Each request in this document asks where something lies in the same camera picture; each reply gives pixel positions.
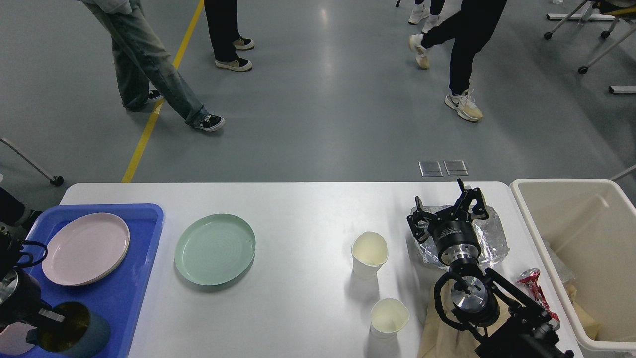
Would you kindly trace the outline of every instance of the pink plate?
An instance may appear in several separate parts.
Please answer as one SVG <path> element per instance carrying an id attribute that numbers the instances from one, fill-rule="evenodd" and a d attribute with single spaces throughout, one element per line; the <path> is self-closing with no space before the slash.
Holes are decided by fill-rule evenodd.
<path id="1" fill-rule="evenodd" d="M 97 282 L 121 263 L 129 242 L 130 231 L 120 217 L 89 214 L 68 223 L 49 241 L 42 271 L 62 286 Z"/>

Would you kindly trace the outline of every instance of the storage bin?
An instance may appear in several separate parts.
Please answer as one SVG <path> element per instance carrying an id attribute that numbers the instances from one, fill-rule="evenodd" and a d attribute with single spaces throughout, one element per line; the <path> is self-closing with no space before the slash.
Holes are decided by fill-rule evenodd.
<path id="1" fill-rule="evenodd" d="M 620 187 L 523 179 L 511 189 L 580 344 L 636 354 L 636 210 Z M 543 240 L 574 271 L 576 302 L 601 323 L 596 340 L 585 334 Z"/>

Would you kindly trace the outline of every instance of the chair wheel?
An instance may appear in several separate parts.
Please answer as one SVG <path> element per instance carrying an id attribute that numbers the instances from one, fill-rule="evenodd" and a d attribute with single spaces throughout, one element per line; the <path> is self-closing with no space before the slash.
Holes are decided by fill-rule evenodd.
<path id="1" fill-rule="evenodd" d="M 64 184 L 64 177 L 54 175 L 53 180 L 49 180 L 49 182 L 51 183 L 51 185 L 59 187 L 60 185 Z"/>

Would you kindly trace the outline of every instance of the green plate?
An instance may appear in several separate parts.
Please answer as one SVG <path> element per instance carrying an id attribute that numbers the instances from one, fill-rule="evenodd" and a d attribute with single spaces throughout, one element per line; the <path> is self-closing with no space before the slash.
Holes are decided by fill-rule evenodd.
<path id="1" fill-rule="evenodd" d="M 198 285 L 214 286 L 239 276 L 254 258 L 256 238 L 245 220 L 215 214 L 197 220 L 181 235 L 174 262 Z"/>

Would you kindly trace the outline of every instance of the yellow floor line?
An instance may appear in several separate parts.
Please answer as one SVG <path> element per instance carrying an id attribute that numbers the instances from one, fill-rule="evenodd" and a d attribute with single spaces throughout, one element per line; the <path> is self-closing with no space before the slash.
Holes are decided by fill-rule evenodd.
<path id="1" fill-rule="evenodd" d="M 190 20 L 188 30 L 183 36 L 181 46 L 179 46 L 179 51 L 177 51 L 177 55 L 174 57 L 174 62 L 172 64 L 176 68 L 179 68 L 179 65 L 181 64 L 183 54 L 186 52 L 186 48 L 188 47 L 188 43 L 190 42 L 192 33 L 195 30 L 195 26 L 197 25 L 197 21 L 199 19 L 199 16 L 201 15 L 201 11 L 203 11 L 203 1 L 204 0 L 199 0 L 199 4 L 197 6 L 197 9 L 195 10 L 195 14 L 192 16 L 192 20 Z M 139 165 L 141 156 L 144 154 L 144 150 L 146 149 L 146 144 L 148 144 L 148 140 L 150 139 L 150 134 L 153 132 L 153 128 L 155 128 L 155 123 L 157 121 L 157 117 L 159 117 L 159 112 L 161 112 L 163 102 L 164 100 L 162 99 L 155 103 L 153 111 L 150 113 L 148 121 L 146 122 L 144 131 L 141 133 L 141 138 L 139 138 L 139 142 L 137 142 L 137 148 L 135 148 L 135 152 L 132 154 L 132 158 L 130 158 L 126 173 L 124 173 L 123 178 L 121 179 L 122 183 L 130 183 L 132 181 L 132 177 L 135 175 L 135 171 L 137 170 L 137 166 Z"/>

